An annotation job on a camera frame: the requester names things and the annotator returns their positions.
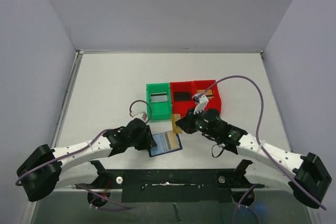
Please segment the blue leather card holder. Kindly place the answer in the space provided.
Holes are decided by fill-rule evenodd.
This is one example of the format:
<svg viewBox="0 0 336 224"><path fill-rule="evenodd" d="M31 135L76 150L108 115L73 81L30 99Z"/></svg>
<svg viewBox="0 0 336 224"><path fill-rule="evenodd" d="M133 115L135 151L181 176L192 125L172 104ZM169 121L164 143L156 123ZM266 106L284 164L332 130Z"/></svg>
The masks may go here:
<svg viewBox="0 0 336 224"><path fill-rule="evenodd" d="M150 157L160 156L160 155L168 154L168 153L171 153L171 152L176 152L176 151L179 151L179 150L183 149L180 137L179 137L178 134L176 134L178 139L179 139L180 148L176 149L176 150L168 151L167 147L166 147L164 133L165 132L153 135L153 139L154 139L154 142L156 143L156 146L150 148L150 150L149 150L149 156Z"/></svg>

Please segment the gold VIP card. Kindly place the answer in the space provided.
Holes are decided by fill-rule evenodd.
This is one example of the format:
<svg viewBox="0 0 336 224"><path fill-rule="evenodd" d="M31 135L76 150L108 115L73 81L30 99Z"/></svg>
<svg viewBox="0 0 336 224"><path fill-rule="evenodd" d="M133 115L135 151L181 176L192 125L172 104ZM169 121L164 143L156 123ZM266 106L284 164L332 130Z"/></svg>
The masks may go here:
<svg viewBox="0 0 336 224"><path fill-rule="evenodd" d="M204 90L197 90L197 93L203 93ZM204 93L205 96L207 97L213 97L213 93L212 93L212 90L208 90Z"/></svg>

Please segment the gold striped card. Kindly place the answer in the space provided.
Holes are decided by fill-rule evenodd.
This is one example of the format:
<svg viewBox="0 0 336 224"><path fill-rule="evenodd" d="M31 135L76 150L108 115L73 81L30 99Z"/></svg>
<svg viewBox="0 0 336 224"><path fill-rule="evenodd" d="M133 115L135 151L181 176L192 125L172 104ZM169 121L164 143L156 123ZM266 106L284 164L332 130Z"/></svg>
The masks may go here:
<svg viewBox="0 0 336 224"><path fill-rule="evenodd" d="M179 140L177 135L170 131L164 133L164 138L166 142L166 147L168 151L176 150L180 148Z"/></svg>

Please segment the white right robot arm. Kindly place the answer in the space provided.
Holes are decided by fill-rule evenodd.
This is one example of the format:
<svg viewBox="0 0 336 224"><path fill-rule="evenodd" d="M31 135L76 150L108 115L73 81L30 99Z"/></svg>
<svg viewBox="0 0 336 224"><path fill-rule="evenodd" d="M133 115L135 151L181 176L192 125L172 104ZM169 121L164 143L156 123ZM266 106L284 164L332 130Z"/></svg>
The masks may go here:
<svg viewBox="0 0 336 224"><path fill-rule="evenodd" d="M183 132L201 134L236 155L249 157L269 167L258 171L252 167L235 171L234 182L241 187L251 184L274 186L293 193L302 204L318 209L332 182L321 158L314 154L285 151L266 142L258 141L247 131L221 119L216 109L198 114L189 109L175 125Z"/></svg>

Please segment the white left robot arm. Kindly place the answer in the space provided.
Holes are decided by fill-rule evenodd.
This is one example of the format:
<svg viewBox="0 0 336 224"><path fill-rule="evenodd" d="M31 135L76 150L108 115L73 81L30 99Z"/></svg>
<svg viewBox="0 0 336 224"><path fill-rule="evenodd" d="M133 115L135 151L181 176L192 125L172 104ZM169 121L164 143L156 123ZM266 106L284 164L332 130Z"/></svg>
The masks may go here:
<svg viewBox="0 0 336 224"><path fill-rule="evenodd" d="M141 119L133 119L126 126L104 129L90 141L66 147L37 147L20 165L16 186L22 186L28 200L35 202L48 196L61 174L98 158L124 153L129 147L137 151L156 147L150 126Z"/></svg>

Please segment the black card in red bin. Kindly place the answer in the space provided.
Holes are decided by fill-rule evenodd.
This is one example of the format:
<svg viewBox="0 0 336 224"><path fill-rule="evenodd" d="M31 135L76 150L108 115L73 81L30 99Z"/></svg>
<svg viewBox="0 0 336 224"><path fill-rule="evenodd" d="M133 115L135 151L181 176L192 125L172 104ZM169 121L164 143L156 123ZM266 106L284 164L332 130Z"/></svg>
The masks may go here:
<svg viewBox="0 0 336 224"><path fill-rule="evenodd" d="M173 98L176 102L190 101L191 94L189 92L174 92Z"/></svg>

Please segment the silver card in green bin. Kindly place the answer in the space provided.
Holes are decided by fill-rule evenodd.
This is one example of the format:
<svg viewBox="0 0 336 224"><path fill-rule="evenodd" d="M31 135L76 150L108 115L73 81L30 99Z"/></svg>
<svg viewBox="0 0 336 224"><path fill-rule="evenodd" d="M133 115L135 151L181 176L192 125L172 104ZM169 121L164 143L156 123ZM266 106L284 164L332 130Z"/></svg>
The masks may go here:
<svg viewBox="0 0 336 224"><path fill-rule="evenodd" d="M167 101L168 101L168 95L166 92L150 94L151 103L160 103L160 102L167 102Z"/></svg>

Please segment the red plastic bin right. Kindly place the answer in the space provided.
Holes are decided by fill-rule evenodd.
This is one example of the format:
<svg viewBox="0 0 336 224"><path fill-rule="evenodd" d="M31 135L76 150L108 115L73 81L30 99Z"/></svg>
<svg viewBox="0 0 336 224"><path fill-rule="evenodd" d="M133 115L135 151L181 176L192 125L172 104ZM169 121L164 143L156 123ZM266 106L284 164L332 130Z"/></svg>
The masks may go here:
<svg viewBox="0 0 336 224"><path fill-rule="evenodd" d="M215 82L216 80L195 80L193 81L195 93L197 93L197 90L206 90L209 86L211 86ZM221 112L222 111L222 100L221 100L221 96L218 90L218 86L214 85L211 88L211 90L213 93L213 97L207 97L209 102L205 110L216 109L219 112Z"/></svg>

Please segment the red plastic bin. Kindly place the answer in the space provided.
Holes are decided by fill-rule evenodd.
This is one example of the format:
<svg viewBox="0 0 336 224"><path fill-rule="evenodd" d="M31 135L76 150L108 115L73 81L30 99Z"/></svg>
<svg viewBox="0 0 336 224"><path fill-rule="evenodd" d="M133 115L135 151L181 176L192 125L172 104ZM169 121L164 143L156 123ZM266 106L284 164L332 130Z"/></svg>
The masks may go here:
<svg viewBox="0 0 336 224"><path fill-rule="evenodd" d="M179 114L181 117L184 117L188 110L195 107L195 102L193 101L193 95L195 94L195 89L192 81L184 82L171 82L171 97L172 97L172 113ZM191 94L190 101L176 102L173 98L174 92L189 92Z"/></svg>
<svg viewBox="0 0 336 224"><path fill-rule="evenodd" d="M215 82L216 80L195 80L193 81L195 93L197 93L197 90L206 90L209 86L211 86ZM218 90L218 86L214 85L211 88L211 90L213 93L213 97L207 97L209 102L205 110L216 109L219 112L221 112L222 111L222 100L221 100L221 96Z"/></svg>

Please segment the red plastic bin middle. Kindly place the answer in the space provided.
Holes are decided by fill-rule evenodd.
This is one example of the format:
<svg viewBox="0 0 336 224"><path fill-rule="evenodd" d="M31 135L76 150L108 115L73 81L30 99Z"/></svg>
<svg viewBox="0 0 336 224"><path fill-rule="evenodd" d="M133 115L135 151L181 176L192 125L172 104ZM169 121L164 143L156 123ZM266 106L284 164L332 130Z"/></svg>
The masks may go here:
<svg viewBox="0 0 336 224"><path fill-rule="evenodd" d="M193 101L193 95L195 94L195 89L192 81L184 82L171 82L171 97L172 97L172 113L179 114L181 117L184 117L188 110L195 107L195 102ZM191 94L190 101L176 102L173 98L174 92L189 92Z"/></svg>

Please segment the green plastic bin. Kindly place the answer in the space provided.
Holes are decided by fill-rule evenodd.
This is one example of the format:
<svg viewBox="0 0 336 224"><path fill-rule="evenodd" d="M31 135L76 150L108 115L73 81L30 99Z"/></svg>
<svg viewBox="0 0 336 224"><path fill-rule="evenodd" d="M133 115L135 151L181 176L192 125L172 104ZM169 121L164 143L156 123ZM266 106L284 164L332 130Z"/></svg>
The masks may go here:
<svg viewBox="0 0 336 224"><path fill-rule="evenodd" d="M167 102L151 103L150 94L151 93L162 93L166 92L168 95ZM146 101L150 105L151 110L147 108L148 115L151 114L152 121L159 120L169 120L172 114L172 99L171 99L171 89L170 84L166 83L148 83L146 84Z"/></svg>

